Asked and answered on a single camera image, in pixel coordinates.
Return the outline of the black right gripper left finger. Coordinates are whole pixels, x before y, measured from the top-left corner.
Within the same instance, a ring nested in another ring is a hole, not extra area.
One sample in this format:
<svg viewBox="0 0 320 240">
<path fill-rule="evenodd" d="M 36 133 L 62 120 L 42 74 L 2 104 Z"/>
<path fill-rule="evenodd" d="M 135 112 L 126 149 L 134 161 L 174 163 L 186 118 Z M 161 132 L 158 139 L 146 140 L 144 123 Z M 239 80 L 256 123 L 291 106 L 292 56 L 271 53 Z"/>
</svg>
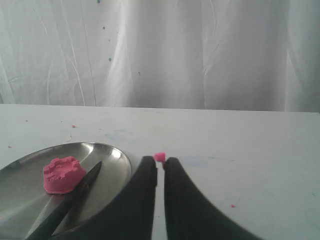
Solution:
<svg viewBox="0 0 320 240">
<path fill-rule="evenodd" d="M 80 226 L 52 240 L 150 240 L 152 238 L 158 169 L 144 156 L 119 194 Z"/>
</svg>

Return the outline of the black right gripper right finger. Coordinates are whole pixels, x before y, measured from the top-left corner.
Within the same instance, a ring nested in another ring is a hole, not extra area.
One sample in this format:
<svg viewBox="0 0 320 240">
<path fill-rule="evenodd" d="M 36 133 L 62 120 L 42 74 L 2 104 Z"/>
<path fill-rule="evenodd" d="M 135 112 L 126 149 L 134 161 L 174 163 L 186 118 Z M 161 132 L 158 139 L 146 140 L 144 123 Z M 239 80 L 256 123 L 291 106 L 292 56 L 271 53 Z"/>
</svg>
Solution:
<svg viewBox="0 0 320 240">
<path fill-rule="evenodd" d="M 164 164 L 164 208 L 169 240 L 256 240 L 217 209 L 190 179 L 180 161 Z"/>
</svg>

